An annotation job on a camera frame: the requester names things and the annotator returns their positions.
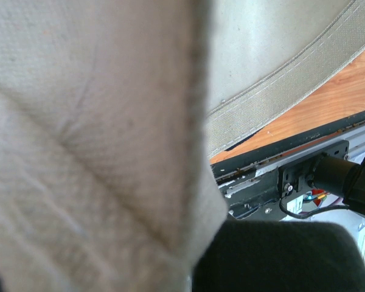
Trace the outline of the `cream canvas tote bag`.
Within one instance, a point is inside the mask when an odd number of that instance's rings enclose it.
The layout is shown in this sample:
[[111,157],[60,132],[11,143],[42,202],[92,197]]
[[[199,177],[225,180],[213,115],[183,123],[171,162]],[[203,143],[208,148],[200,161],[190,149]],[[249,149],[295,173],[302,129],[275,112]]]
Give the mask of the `cream canvas tote bag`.
[[193,291],[210,158],[363,50],[365,1],[0,1],[0,291]]

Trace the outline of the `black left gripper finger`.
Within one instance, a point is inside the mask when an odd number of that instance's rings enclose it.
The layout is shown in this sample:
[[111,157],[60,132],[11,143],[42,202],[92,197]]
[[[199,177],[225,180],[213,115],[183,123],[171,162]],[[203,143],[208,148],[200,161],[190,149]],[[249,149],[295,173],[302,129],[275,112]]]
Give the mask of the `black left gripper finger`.
[[365,264],[340,225],[223,223],[196,265],[193,291],[365,291]]

